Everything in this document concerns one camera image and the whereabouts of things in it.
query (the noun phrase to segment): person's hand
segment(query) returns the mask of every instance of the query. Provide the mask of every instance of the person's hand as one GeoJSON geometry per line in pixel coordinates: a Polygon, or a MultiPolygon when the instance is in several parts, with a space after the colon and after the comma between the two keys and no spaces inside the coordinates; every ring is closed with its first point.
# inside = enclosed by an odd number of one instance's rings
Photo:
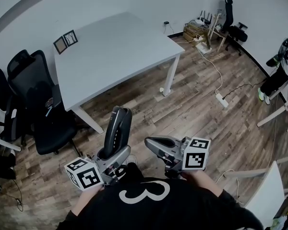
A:
{"type": "Polygon", "coordinates": [[[76,216],[79,215],[81,210],[87,205],[88,202],[100,191],[104,190],[103,185],[95,186],[89,190],[84,191],[80,198],[75,205],[75,207],[72,209],[72,213],[74,213],[76,216]]]}

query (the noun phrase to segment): black pants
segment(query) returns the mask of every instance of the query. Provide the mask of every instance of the black pants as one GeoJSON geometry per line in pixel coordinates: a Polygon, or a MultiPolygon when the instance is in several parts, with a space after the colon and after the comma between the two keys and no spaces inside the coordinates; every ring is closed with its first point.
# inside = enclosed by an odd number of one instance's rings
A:
{"type": "Polygon", "coordinates": [[[0,178],[16,179],[15,172],[10,167],[15,166],[16,158],[13,154],[8,157],[0,156],[0,178]]]}
{"type": "Polygon", "coordinates": [[[142,180],[144,176],[135,163],[128,163],[125,168],[126,174],[120,179],[121,183],[130,183],[142,180]]]}
{"type": "Polygon", "coordinates": [[[278,90],[286,81],[288,76],[285,73],[282,66],[279,66],[276,73],[274,73],[270,78],[268,78],[264,84],[261,86],[260,90],[267,96],[270,96],[273,91],[278,90]]]}

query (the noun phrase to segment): black t-shirt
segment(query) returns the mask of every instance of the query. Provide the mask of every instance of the black t-shirt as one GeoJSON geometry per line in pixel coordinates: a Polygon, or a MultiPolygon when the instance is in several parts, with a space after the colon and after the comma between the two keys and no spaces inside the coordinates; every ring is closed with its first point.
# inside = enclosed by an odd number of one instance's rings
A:
{"type": "Polygon", "coordinates": [[[260,221],[223,191],[209,190],[184,180],[144,178],[117,184],[94,196],[78,216],[69,212],[58,230],[93,229],[223,229],[262,230],[260,221]]]}

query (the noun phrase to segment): black office chair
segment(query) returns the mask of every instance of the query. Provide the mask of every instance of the black office chair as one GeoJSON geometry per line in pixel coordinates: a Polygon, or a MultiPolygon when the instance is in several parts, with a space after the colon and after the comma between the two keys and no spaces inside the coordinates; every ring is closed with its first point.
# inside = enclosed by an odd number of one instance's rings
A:
{"type": "Polygon", "coordinates": [[[43,51],[31,55],[26,50],[19,52],[8,64],[8,83],[26,106],[39,154],[58,154],[69,142],[79,157],[83,155],[72,140],[77,133],[74,115],[64,110],[43,51]]]}
{"type": "Polygon", "coordinates": [[[225,33],[228,31],[229,27],[234,22],[234,17],[232,14],[232,0],[225,0],[225,10],[226,10],[226,21],[221,29],[222,33],[225,33]]]}
{"type": "Polygon", "coordinates": [[[4,127],[0,138],[12,142],[22,136],[22,145],[25,145],[24,133],[26,128],[25,109],[21,102],[11,91],[9,84],[5,78],[3,71],[0,69],[0,109],[5,111],[4,123],[0,122],[0,126],[4,127]],[[12,118],[12,112],[16,109],[16,116],[12,118]]]}
{"type": "Polygon", "coordinates": [[[239,49],[240,45],[236,42],[238,42],[239,40],[242,42],[246,42],[246,40],[248,39],[248,36],[244,32],[243,27],[245,27],[246,29],[248,27],[242,24],[241,22],[239,22],[239,24],[240,24],[239,27],[237,27],[236,25],[229,27],[228,31],[229,31],[229,37],[231,37],[231,41],[229,41],[225,50],[228,51],[228,46],[231,44],[236,50],[238,50],[239,55],[241,56],[241,51],[239,49]]]}

